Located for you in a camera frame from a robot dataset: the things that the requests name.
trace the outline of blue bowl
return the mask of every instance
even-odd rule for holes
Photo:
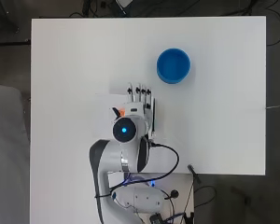
[[[180,82],[189,70],[189,56],[181,49],[167,49],[157,61],[158,76],[168,84]]]

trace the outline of black cord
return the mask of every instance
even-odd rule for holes
[[[243,8],[243,9],[239,9],[239,10],[235,10],[233,12],[228,12],[228,13],[224,13],[221,16],[233,16],[239,13],[242,13],[242,16],[246,15],[246,14],[251,14],[252,12],[252,8],[255,6],[255,4],[258,2],[258,0],[251,0],[250,4]]]
[[[116,186],[112,187],[112,189],[117,189],[121,186],[125,186],[125,182],[131,177],[131,173],[128,174],[128,176],[123,180],[120,184],[117,184]]]
[[[73,12],[72,14],[70,14],[68,17],[72,17],[72,16],[74,16],[74,15],[78,15],[78,16],[80,16],[80,17],[84,17],[81,13],[79,13],[79,12]]]
[[[186,11],[188,11],[190,8],[194,7],[197,3],[199,3],[200,0],[197,0],[196,2],[194,2],[193,4],[189,5],[188,7],[186,7],[184,10],[178,12],[177,14],[175,14],[175,16],[180,16],[182,15],[183,13],[185,13]]]
[[[97,14],[96,14],[97,8],[98,8],[98,6],[97,6],[97,0],[95,0],[95,10],[94,10],[94,12],[93,12],[93,17],[94,17],[94,16],[98,17]]]
[[[194,191],[194,193],[197,193],[197,192],[198,192],[199,190],[201,190],[201,189],[212,189],[212,190],[214,191],[214,196],[213,196],[211,199],[209,199],[208,201],[206,201],[205,203],[201,203],[201,204],[196,205],[194,208],[198,208],[198,207],[201,207],[201,206],[203,206],[203,205],[206,205],[206,204],[212,202],[212,201],[216,198],[216,196],[217,196],[217,190],[216,190],[216,188],[215,188],[214,186],[210,186],[210,185],[208,185],[208,186],[202,186],[202,187],[196,189],[196,190]]]
[[[122,186],[129,186],[129,185],[132,185],[132,184],[138,184],[138,183],[146,183],[146,182],[149,182],[149,181],[153,181],[153,180],[160,180],[160,179],[164,179],[166,176],[170,175],[177,167],[177,165],[179,164],[179,155],[178,153],[171,147],[168,147],[166,145],[162,145],[162,144],[157,144],[157,143],[150,143],[152,147],[166,147],[167,149],[171,150],[174,152],[174,154],[176,155],[176,164],[175,166],[165,175],[161,175],[159,177],[155,177],[155,178],[150,178],[150,179],[144,179],[144,180],[136,180],[136,181],[133,181],[133,182],[129,182],[129,183],[125,183],[125,184],[118,184],[116,185],[115,187],[111,188],[111,193],[117,189],[117,188],[120,188]]]
[[[175,206],[174,206],[174,203],[172,202],[170,195],[165,190],[162,190],[162,189],[159,189],[159,190],[161,192],[163,192],[167,196],[168,200],[170,201],[170,204],[172,206],[172,217],[174,217],[175,216]]]
[[[194,182],[195,182],[195,179],[193,179],[192,185],[190,186],[190,189],[189,189],[189,196],[188,196],[187,203],[186,203],[186,206],[185,206],[185,209],[184,209],[184,212],[183,212],[184,214],[186,214],[186,210],[187,210],[187,207],[188,207],[188,204],[189,204],[189,197],[190,197],[190,194],[192,193]]]
[[[254,7],[254,5],[258,2],[258,0],[251,0],[249,6],[245,9],[245,11],[243,12],[242,16],[245,16],[246,14],[248,14],[249,12],[251,12],[252,8]]]
[[[273,3],[271,3],[268,7],[266,7],[266,9],[269,8],[269,7],[273,7],[277,2],[279,2],[279,0],[276,0]]]
[[[132,5],[131,5],[131,6],[130,6],[130,16],[131,16],[131,17],[139,17],[139,16],[141,16],[143,13],[145,13],[148,9],[151,9],[152,7],[156,7],[156,6],[160,5],[160,4],[163,4],[165,1],[167,1],[167,0],[160,0],[159,3],[151,4],[150,6],[146,7],[144,10],[142,10],[140,13],[138,13],[138,14],[135,15],[135,16],[133,16],[132,13],[131,13],[131,12],[132,12],[132,11],[131,11]]]
[[[276,14],[276,15],[279,17],[279,19],[280,19],[280,13],[270,8],[270,7],[274,6],[278,1],[279,1],[279,0],[276,0],[275,2],[273,2],[272,4],[270,4],[270,5],[269,5],[268,7],[266,7],[265,9],[267,9],[267,10],[273,12],[273,13]],[[271,46],[277,45],[277,44],[279,44],[279,43],[280,43],[280,39],[277,40],[276,42],[274,42],[273,44],[267,45],[267,47],[271,47]]]

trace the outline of wire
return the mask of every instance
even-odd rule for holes
[[[273,10],[273,9],[270,9],[270,7],[266,7],[266,9],[267,10],[269,10],[269,11],[271,11],[271,12],[273,12],[274,14],[276,14],[278,17],[279,17],[279,19],[280,19],[280,13],[279,12],[277,12],[277,11],[275,11],[275,10]],[[277,45],[277,44],[279,44],[280,43],[280,39],[279,40],[277,40],[275,43],[273,43],[273,44],[269,44],[269,45],[267,45],[267,47],[271,47],[271,46],[274,46],[274,45]]]
[[[79,13],[79,12],[73,12],[72,14],[70,14],[68,17],[72,17],[72,16],[74,16],[74,15],[78,15],[78,16],[80,16],[80,17],[84,17],[81,13]]]
[[[172,202],[172,199],[170,197],[170,195],[165,191],[165,190],[162,190],[162,189],[159,189],[161,192],[163,192],[167,197],[168,197],[168,200],[170,201],[170,204],[172,206],[172,214],[171,214],[171,217],[173,217],[175,215],[175,206],[174,206],[174,203]]]
[[[166,176],[170,175],[177,167],[177,165],[179,164],[179,155],[178,153],[171,147],[168,147],[166,145],[162,145],[162,144],[157,144],[157,143],[150,143],[152,147],[166,147],[167,149],[171,150],[174,152],[174,154],[176,155],[176,164],[175,166],[165,175],[161,175],[159,177],[155,177],[155,178],[150,178],[150,179],[144,179],[144,180],[136,180],[136,181],[133,181],[133,182],[129,182],[129,183],[125,183],[125,184],[118,184],[116,185],[115,187],[111,188],[111,193],[117,189],[117,188],[120,188],[122,186],[129,186],[129,185],[132,185],[132,184],[138,184],[138,183],[146,183],[146,182],[149,182],[149,181],[152,181],[152,180],[160,180],[160,179],[164,179]]]
[[[200,187],[200,188],[196,189],[196,190],[194,191],[194,193],[197,193],[197,192],[198,192],[199,190],[201,190],[201,189],[212,189],[212,190],[214,191],[214,196],[213,196],[211,199],[209,199],[208,201],[206,201],[205,203],[201,203],[201,204],[196,205],[194,208],[198,208],[198,207],[201,207],[201,206],[203,206],[203,205],[206,205],[206,204],[212,202],[212,201],[216,198],[216,196],[217,196],[217,190],[216,190],[216,188],[215,188],[214,186],[210,186],[210,185]]]
[[[97,14],[96,14],[97,8],[98,8],[98,6],[97,6],[97,0],[95,0],[95,11],[93,12],[93,17],[94,17],[94,16],[98,17]]]
[[[184,216],[184,215],[185,215],[185,213],[178,213],[178,214],[176,214],[176,215],[174,215],[174,216],[171,216],[171,217],[166,218],[166,219],[164,220],[164,222],[166,223],[166,222],[168,222],[168,221],[170,221],[170,220],[174,220],[176,217],[181,217],[181,216]]]
[[[228,13],[224,13],[222,14],[221,16],[233,16],[233,15],[236,15],[236,14],[239,14],[239,13],[242,13],[241,16],[244,16],[246,15],[247,13],[249,13],[249,15],[251,15],[252,13],[252,8],[255,6],[255,4],[258,2],[258,0],[251,0],[249,6],[243,8],[243,9],[238,9],[238,10],[235,10],[233,12],[228,12]]]
[[[276,5],[277,2],[279,2],[279,0],[274,1],[272,4],[270,4],[270,5],[269,5],[268,7],[266,7],[266,8],[273,7],[274,5]]]
[[[271,106],[267,106],[265,107],[266,109],[274,109],[274,108],[279,108],[280,105],[271,105]]]
[[[112,187],[112,189],[117,189],[121,186],[126,186],[125,182],[127,182],[128,179],[130,179],[131,177],[131,173],[128,174],[128,176],[125,178],[125,180],[123,180],[120,184],[117,184],[116,186]]]
[[[158,5],[160,5],[160,4],[163,4],[165,1],[167,1],[167,0],[161,0],[159,3],[154,3],[154,4],[151,4],[150,6],[148,6],[148,7],[146,7],[144,10],[142,10],[140,13],[138,13],[137,15],[135,15],[135,16],[132,16],[132,11],[131,11],[131,7],[132,7],[132,3],[131,3],[131,6],[130,6],[130,16],[131,17],[139,17],[139,16],[141,16],[143,13],[145,13],[148,9],[150,9],[150,8],[152,8],[152,7],[156,7],[156,6],[158,6]]]
[[[191,4],[190,6],[186,7],[184,10],[178,12],[177,14],[175,14],[175,16],[180,16],[183,13],[185,13],[186,11],[188,11],[190,8],[194,7],[197,3],[199,3],[200,0],[197,0],[196,2],[194,2],[193,4]]]
[[[189,204],[189,197],[190,197],[190,194],[192,193],[192,189],[193,189],[193,186],[194,186],[194,182],[195,182],[195,179],[193,179],[192,185],[190,186],[190,189],[189,189],[189,196],[188,196],[187,203],[186,203],[186,206],[185,206],[185,209],[184,209],[183,214],[186,214],[186,210],[187,210],[187,207],[188,207],[188,204]]]
[[[132,206],[131,204],[129,205],[129,206],[123,206],[120,202],[119,202],[119,200],[117,199],[117,198],[115,198],[115,201],[117,202],[117,204],[120,206],[120,207],[122,207],[122,208],[124,208],[124,209],[128,209],[128,208],[130,208],[130,207],[132,207],[136,212],[136,214],[137,214],[137,216],[140,218],[140,216],[139,216],[139,213],[138,213],[138,209],[136,208],[136,207],[134,207],[134,206]]]

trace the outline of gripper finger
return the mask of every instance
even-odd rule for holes
[[[136,92],[135,101],[136,102],[141,102],[141,86],[140,86],[140,84],[136,87],[135,92]]]
[[[127,89],[128,92],[128,103],[133,102],[133,86],[132,83],[129,83],[129,87]]]
[[[151,90],[150,90],[150,88],[147,88],[146,109],[151,109]]]
[[[147,103],[147,87],[145,85],[141,86],[141,102],[143,105]]]

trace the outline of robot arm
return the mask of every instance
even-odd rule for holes
[[[102,224],[141,224],[139,217],[117,205],[111,196],[108,173],[140,173],[147,165],[148,131],[152,123],[151,94],[146,88],[128,89],[129,103],[124,116],[118,117],[113,127],[115,139],[99,140],[90,150],[91,168],[96,201]]]

